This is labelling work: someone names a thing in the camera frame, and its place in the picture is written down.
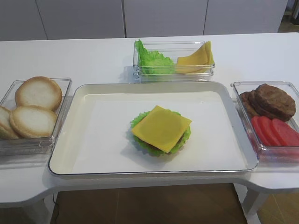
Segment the white table leg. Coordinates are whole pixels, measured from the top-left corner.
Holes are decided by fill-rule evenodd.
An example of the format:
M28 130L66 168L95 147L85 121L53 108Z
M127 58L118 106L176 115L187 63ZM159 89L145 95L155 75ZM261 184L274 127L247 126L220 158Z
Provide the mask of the white table leg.
M261 224L257 212L270 195L257 192L237 183L234 183L234 188L247 223Z

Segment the green lettuce in container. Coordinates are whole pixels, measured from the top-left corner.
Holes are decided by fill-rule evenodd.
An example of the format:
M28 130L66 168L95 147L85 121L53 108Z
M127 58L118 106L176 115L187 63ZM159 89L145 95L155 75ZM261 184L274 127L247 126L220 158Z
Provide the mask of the green lettuce in container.
M141 40L135 41L135 48L139 53L139 66L142 68L143 74L172 74L174 73L174 62L165 57L157 50L148 51Z

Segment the front red tomato slice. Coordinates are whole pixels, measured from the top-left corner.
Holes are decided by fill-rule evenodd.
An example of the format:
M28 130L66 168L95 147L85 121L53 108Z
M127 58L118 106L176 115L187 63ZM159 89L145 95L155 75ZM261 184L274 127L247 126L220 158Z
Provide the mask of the front red tomato slice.
M282 146L299 145L299 133L285 122L279 119L273 119L271 121L271 129Z

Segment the red tomato slice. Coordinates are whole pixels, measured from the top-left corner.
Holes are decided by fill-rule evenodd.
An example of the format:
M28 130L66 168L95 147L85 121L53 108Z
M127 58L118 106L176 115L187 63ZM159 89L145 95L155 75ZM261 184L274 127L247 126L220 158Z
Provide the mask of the red tomato slice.
M265 146L270 146L269 141L267 140L267 138L265 137L264 133L262 132L262 129L261 129L260 125L259 125L258 119L259 119L259 116L254 116L251 119L252 126L253 126L253 128L254 128L254 130L255 130L258 138L262 142L262 144L265 145Z
M268 117L261 116L258 118L258 123L265 139L265 141L263 141L264 145L280 146L281 144L278 138L275 136L274 131L271 129L271 120Z
M271 121L271 129L282 146L299 145L299 133L285 122L279 119L273 119Z

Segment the brown meat patty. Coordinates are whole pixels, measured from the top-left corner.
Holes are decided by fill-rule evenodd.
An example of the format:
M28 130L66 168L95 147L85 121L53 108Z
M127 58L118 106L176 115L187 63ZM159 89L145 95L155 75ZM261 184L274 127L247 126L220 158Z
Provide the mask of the brown meat patty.
M246 91L246 92L243 92L239 95L241 101L242 101L242 104L244 106L244 108L246 109L246 112L248 114L248 116L250 118L254 117L254 116L259 116L259 114L255 111L255 109L253 108L253 106L250 104L250 101L249 101L249 92Z
M284 90L261 84L249 92L248 101L259 116L289 121L296 113L295 100Z

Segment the clear lettuce and cheese container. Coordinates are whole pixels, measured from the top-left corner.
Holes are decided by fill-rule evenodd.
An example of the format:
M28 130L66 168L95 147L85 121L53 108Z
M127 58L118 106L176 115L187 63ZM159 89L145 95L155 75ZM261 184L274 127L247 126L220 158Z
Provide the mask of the clear lettuce and cheese container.
M143 74L139 66L140 58L134 43L133 56L133 77L140 83L171 82L171 81L210 81L214 75L215 64L204 73L177 73L175 68L178 57L185 57L196 52L205 41L174 41L174 42L143 42L148 51L157 50L165 57L169 57L174 62L174 73L172 74Z

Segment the bun half at left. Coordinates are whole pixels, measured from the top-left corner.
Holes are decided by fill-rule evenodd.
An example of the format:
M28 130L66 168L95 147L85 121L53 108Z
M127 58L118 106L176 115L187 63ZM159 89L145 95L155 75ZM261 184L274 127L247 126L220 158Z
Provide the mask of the bun half at left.
M9 140L9 139L19 139L20 137L12 129L10 125L10 110L5 107L0 107L0 139Z

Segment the clear patty and tomato container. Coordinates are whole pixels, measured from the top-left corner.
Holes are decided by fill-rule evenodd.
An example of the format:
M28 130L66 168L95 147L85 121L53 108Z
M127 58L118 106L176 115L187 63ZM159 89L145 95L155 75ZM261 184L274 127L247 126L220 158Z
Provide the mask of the clear patty and tomato container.
M260 162L298 162L299 146L265 146L258 138L251 119L244 108L239 95L243 92L251 92L261 84L269 84L284 90L289 94L296 103L295 115L285 123L299 133L299 92L293 84L285 81L268 81L268 82L233 82L231 87L235 94L235 102L242 124L255 153Z

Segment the bun half at back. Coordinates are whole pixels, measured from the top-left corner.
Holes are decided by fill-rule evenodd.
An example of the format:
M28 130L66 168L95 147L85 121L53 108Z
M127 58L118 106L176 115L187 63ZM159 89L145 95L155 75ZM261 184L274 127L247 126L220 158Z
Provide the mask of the bun half at back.
M62 101L60 86L47 77L33 77L15 92L17 106L37 105L55 111Z

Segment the yellow cheese slices in container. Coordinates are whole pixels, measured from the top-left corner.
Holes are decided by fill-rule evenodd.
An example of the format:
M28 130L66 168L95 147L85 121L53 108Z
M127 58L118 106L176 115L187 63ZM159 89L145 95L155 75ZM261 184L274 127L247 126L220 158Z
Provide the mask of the yellow cheese slices in container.
M178 57L175 70L177 73L204 73L213 65L212 44L207 41L193 54Z

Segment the sesame top bun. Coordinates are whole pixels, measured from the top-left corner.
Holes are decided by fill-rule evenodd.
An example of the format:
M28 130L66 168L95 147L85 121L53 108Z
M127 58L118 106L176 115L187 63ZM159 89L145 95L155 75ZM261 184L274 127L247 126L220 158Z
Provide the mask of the sesame top bun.
M50 136L56 119L53 111L36 105L19 106L11 111L9 117L13 130L24 138Z

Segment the rear red tomato slice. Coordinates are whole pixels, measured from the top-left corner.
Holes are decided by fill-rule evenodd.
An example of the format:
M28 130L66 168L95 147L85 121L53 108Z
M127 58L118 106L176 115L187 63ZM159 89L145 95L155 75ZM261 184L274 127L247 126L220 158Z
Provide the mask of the rear red tomato slice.
M262 129L261 129L260 125L259 125L258 119L259 119L259 116L254 116L251 119L252 126L253 126L253 128L254 128L254 130L255 130L258 138L262 142L262 144L265 145L265 146L270 146L269 141L267 140L267 138L265 137L264 133L262 132Z

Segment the white serving tray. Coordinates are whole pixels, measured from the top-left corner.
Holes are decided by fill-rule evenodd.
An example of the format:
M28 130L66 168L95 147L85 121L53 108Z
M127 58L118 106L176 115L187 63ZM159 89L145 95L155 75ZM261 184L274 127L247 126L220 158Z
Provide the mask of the white serving tray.
M130 131L135 117L157 105L191 120L191 136L175 154L149 154ZM75 91L49 170L60 176L247 172L257 164L223 84L86 84Z

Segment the middle red tomato slice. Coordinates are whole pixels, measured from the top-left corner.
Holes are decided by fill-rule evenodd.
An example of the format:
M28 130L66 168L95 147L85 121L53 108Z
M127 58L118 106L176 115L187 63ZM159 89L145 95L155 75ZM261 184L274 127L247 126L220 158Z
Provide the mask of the middle red tomato slice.
M264 145L280 146L281 144L278 138L275 136L274 131L271 129L271 120L268 117L261 116L258 118L258 123L265 139L265 141L263 141Z

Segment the lower brown meat patty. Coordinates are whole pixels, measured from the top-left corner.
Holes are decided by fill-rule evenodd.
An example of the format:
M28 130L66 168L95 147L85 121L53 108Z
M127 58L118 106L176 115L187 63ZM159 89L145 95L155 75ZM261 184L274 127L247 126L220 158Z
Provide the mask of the lower brown meat patty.
M244 106L244 108L246 109L246 112L248 114L248 116L250 118L254 117L254 116L259 116L259 114L255 111L255 109L253 108L253 106L250 104L250 101L249 101L249 92L246 91L246 92L243 92L239 95L241 101L242 101L242 104Z

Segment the top brown meat patty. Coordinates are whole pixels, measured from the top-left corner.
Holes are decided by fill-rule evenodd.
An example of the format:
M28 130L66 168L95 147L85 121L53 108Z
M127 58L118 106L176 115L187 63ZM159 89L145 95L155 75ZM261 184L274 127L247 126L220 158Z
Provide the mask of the top brown meat patty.
M289 121L296 113L295 100L284 90L261 84L249 92L248 101L259 116Z

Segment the yellow cheese slice on burger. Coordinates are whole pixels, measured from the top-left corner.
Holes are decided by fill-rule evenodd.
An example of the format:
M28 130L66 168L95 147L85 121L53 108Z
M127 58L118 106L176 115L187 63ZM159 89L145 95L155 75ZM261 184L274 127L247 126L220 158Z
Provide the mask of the yellow cheese slice on burger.
M135 127L132 135L168 153L176 145L192 121L179 112L155 106Z

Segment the clear bun container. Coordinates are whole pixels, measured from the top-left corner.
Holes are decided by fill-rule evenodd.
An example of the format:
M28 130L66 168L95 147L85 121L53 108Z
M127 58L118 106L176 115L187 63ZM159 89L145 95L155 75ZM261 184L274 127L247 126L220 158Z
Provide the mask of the clear bun container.
M62 91L62 101L55 110L57 115L53 132L48 137L42 138L21 138L14 140L0 141L0 155L25 155L25 154L46 154L53 151L56 140L59 137L65 117L70 108L72 96L70 95L72 80L70 78L53 78Z

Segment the bun half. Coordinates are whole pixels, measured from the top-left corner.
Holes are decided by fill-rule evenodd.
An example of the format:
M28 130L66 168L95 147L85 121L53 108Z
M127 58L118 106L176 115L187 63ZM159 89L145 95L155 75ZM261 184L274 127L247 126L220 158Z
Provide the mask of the bun half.
M19 139L20 137L12 129L10 125L10 110L5 107L0 107L0 139L9 140L9 139Z
M60 86L47 77L33 77L15 92L17 106L37 105L55 111L62 101Z

